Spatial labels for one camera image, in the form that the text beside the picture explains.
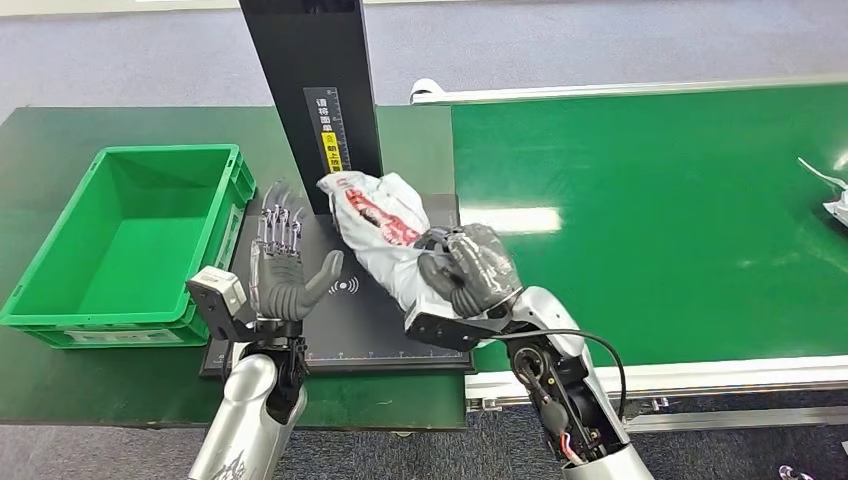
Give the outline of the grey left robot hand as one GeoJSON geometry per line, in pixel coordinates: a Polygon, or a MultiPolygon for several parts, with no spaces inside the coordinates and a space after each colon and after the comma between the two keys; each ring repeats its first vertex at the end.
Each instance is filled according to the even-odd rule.
{"type": "Polygon", "coordinates": [[[317,273],[305,276],[304,222],[293,190],[285,181],[275,181],[263,195],[250,252],[249,298],[260,319],[305,320],[341,276],[340,250],[327,253],[317,273]]]}

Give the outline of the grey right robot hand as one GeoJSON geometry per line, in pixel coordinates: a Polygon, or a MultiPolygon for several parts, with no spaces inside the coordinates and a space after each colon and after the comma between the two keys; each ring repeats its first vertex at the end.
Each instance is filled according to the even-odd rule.
{"type": "Polygon", "coordinates": [[[421,251],[424,282],[462,318],[477,317],[522,290],[512,257],[488,225],[432,227],[414,247],[421,251]]]}

